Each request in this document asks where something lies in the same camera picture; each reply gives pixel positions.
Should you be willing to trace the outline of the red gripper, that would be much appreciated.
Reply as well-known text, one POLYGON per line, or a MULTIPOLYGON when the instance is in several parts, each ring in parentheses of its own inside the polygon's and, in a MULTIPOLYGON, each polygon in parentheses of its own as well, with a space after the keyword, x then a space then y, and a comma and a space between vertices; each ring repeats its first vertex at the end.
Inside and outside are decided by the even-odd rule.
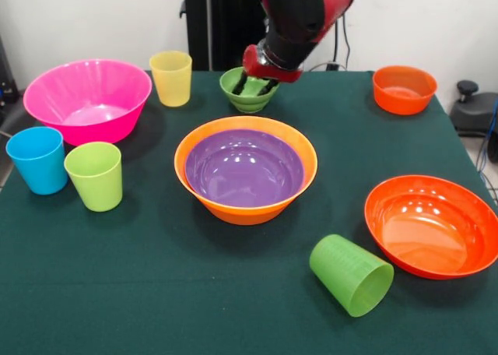
POLYGON ((263 96, 272 91, 279 83, 294 83, 302 75, 302 68, 288 70, 271 61, 266 53, 263 44, 249 45, 243 55, 242 65, 244 71, 241 72, 240 78, 232 90, 235 95, 241 95, 247 83, 248 76, 259 79, 270 79, 259 91, 263 96))

